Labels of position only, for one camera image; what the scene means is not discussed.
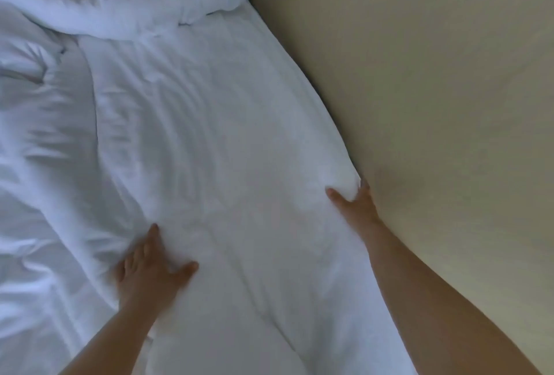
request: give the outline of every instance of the finger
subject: finger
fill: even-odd
[[[344,212],[346,208],[349,206],[350,202],[346,200],[341,195],[341,193],[339,193],[334,188],[327,187],[325,189],[325,192],[327,193],[327,197],[329,197],[329,200],[333,202],[333,204],[340,212]]]
[[[360,182],[360,188],[356,193],[356,199],[359,199],[362,196],[371,196],[370,184],[365,178],[362,178],[362,181]]]
[[[149,253],[151,255],[159,254],[163,255],[165,249],[162,243],[162,237],[160,236],[160,227],[157,223],[153,223],[146,235],[146,242],[149,245]]]
[[[198,267],[199,265],[196,261],[191,261],[177,270],[177,272],[174,274],[177,285],[180,288],[186,286],[192,276],[194,276],[194,274],[198,271]]]
[[[133,255],[132,254],[129,254],[126,258],[125,258],[125,263],[123,265],[124,269],[125,269],[125,274],[130,274],[133,270]]]
[[[119,263],[117,263],[112,270],[112,274],[114,276],[114,279],[116,283],[121,283],[123,281],[123,278],[125,277],[125,262],[124,260],[121,260]]]
[[[140,242],[135,246],[133,252],[133,265],[138,266],[144,260],[144,242]]]

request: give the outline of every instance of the person's left hand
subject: person's left hand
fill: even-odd
[[[119,308],[134,303],[158,315],[171,305],[197,270],[198,263],[191,261],[175,273],[169,271],[160,229],[153,224],[147,236],[114,268]]]

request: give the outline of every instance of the person's right arm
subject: person's right arm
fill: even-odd
[[[419,375],[540,375],[510,339],[380,220],[370,188],[327,195],[360,235],[384,301]]]

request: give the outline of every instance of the beige wall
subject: beige wall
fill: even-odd
[[[252,0],[385,219],[554,373],[554,0]]]

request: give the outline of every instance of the white bedsheet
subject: white bedsheet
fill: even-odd
[[[159,321],[147,373],[414,372],[363,245],[323,191],[356,190],[343,142],[249,4],[139,42],[68,44],[44,84],[0,79],[0,143],[34,207],[13,213],[15,229],[2,226],[11,246],[3,262],[16,263],[12,251],[27,234],[54,243],[56,235],[66,249],[57,242],[58,253],[41,255],[48,283],[78,278],[87,297],[114,305],[109,268],[158,222],[172,259],[201,267]],[[39,235],[28,224],[34,215]],[[57,255],[87,278],[60,269]],[[56,358],[68,359],[106,318],[80,310],[95,323],[79,341],[63,338],[79,330],[78,318],[67,330],[49,314],[18,326],[30,312],[19,307],[49,294],[40,275],[22,271],[3,280],[21,293],[8,292],[3,369],[17,353],[35,359],[12,340],[24,333],[62,338],[70,347]],[[90,306],[78,295],[66,302],[53,305],[60,315]],[[11,373],[37,373],[29,368]]]

